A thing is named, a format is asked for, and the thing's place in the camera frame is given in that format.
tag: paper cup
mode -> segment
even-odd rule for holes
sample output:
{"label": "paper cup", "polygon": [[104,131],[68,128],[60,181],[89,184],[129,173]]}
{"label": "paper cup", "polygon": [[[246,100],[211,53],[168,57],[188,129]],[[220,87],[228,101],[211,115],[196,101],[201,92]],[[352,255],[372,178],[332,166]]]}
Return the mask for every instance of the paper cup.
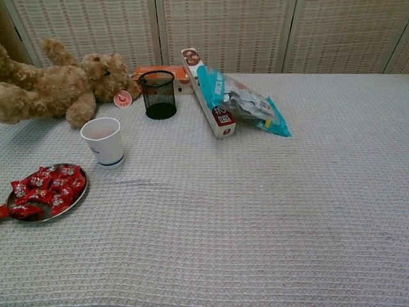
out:
{"label": "paper cup", "polygon": [[81,136],[86,140],[102,168],[117,168],[123,163],[121,124],[115,118],[103,117],[82,126]]}

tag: orange tissue box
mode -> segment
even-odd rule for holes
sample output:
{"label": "orange tissue box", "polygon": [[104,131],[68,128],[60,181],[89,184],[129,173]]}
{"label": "orange tissue box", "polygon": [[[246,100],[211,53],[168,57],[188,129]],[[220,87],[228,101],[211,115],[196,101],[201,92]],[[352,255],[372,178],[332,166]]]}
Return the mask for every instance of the orange tissue box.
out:
{"label": "orange tissue box", "polygon": [[133,80],[138,81],[138,78],[146,73],[154,70],[167,70],[174,74],[173,88],[174,94],[194,94],[190,84],[190,79],[182,66],[139,66],[135,69]]}

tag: teddy bear arm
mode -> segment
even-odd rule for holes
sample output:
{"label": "teddy bear arm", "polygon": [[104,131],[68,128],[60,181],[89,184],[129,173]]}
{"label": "teddy bear arm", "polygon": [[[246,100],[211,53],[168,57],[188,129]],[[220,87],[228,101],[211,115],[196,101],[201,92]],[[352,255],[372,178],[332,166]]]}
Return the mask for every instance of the teddy bear arm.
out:
{"label": "teddy bear arm", "polygon": [[73,128],[79,129],[94,117],[95,109],[94,94],[85,93],[67,109],[65,117]]}
{"label": "teddy bear arm", "polygon": [[139,85],[132,79],[130,79],[128,82],[127,91],[132,96],[132,100],[137,99],[141,95],[141,89],[139,88]]}
{"label": "teddy bear arm", "polygon": [[44,38],[42,40],[42,49],[54,65],[78,66],[77,60],[65,49],[65,46],[53,38]]}

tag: plastic bag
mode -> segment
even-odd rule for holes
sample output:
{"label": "plastic bag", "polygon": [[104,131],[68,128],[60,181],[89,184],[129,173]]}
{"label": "plastic bag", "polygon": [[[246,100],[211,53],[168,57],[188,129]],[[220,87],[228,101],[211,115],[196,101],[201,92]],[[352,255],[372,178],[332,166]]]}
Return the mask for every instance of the plastic bag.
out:
{"label": "plastic bag", "polygon": [[265,98],[233,78],[204,65],[197,69],[197,75],[203,97],[211,110],[221,107],[250,120],[260,129],[280,136],[291,136],[285,119],[270,97]]}

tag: mesh pen holder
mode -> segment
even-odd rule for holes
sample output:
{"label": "mesh pen holder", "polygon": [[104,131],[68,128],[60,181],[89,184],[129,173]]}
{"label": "mesh pen holder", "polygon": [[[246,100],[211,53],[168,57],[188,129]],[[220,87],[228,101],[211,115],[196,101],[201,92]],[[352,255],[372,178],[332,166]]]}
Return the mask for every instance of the mesh pen holder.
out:
{"label": "mesh pen holder", "polygon": [[146,72],[138,78],[147,117],[165,120],[176,113],[173,81],[174,75],[166,70]]}

